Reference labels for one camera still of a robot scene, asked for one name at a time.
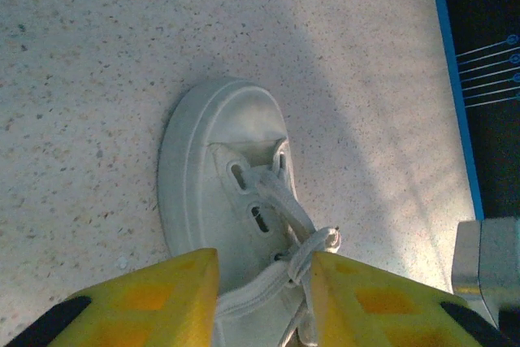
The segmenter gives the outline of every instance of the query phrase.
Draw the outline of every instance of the yellow plastic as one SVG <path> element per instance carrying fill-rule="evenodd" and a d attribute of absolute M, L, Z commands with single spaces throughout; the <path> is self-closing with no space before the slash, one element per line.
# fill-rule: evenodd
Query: yellow plastic
<path fill-rule="evenodd" d="M 51 347 L 206 347 L 219 290 L 216 249 L 200 249 L 73 295 L 92 303 Z"/>
<path fill-rule="evenodd" d="M 325 252 L 311 272 L 320 347 L 480 347 L 440 306 L 459 297 Z"/>

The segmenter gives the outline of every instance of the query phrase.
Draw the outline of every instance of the blue stripe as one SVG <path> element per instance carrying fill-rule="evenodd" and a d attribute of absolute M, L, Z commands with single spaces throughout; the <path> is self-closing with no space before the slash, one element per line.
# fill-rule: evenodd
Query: blue stripe
<path fill-rule="evenodd" d="M 444 42 L 444 52 L 448 61 L 449 79 L 452 85 L 458 128 L 461 133 L 462 151 L 464 152 L 464 159 L 466 160 L 466 170 L 470 182 L 471 196 L 473 198 L 474 215 L 476 219 L 482 220 L 484 219 L 484 211 L 482 198 L 480 196 L 479 179 L 477 177 L 473 149 L 471 148 L 470 129 L 468 127 L 468 119 L 464 107 L 461 80 L 458 75 L 457 56 L 455 55 L 455 47 L 453 46 L 452 29 L 449 24 L 448 5 L 446 4 L 446 0 L 435 0 L 435 3 L 437 5 L 437 14 L 439 15 L 440 32 L 442 33 Z"/>

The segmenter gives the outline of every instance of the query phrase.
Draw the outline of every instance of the white sneaker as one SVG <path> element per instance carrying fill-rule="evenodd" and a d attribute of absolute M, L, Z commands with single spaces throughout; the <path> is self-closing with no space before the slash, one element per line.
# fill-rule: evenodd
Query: white sneaker
<path fill-rule="evenodd" d="M 316 232 L 297 203 L 284 117 L 265 89 L 227 78 L 182 99 L 162 141 L 158 201 L 172 256 L 218 250 L 213 346 L 286 345 L 298 326 L 317 345 L 307 271 L 340 235 Z"/>

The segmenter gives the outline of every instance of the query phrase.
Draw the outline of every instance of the speckled floor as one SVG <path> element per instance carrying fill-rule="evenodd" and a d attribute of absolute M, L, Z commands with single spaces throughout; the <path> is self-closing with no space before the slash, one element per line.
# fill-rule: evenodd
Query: speckled floor
<path fill-rule="evenodd" d="M 167 257 L 172 107 L 243 76 L 286 116 L 304 207 L 343 255 L 449 289 L 473 217 L 434 0 L 0 0 L 0 344 Z"/>

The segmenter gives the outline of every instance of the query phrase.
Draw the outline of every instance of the shoelace bow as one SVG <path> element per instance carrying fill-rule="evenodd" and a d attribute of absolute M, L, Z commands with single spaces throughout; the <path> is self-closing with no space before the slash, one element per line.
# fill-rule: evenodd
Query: shoelace bow
<path fill-rule="evenodd" d="M 316 231 L 311 219 L 298 203 L 286 183 L 287 173 L 281 169 L 278 176 L 273 171 L 245 172 L 248 182 L 256 186 L 258 194 L 277 209 L 294 231 L 298 243 L 262 271 L 254 280 L 219 297 L 215 318 L 233 319 L 252 313 L 265 305 L 283 288 L 301 286 L 305 298 L 292 317 L 280 339 L 278 347 L 285 347 L 296 329 L 310 317 L 306 329 L 308 346 L 316 346 L 317 336 L 310 295 L 310 265 L 315 251 L 336 253 L 341 245 L 337 229 L 322 228 Z"/>

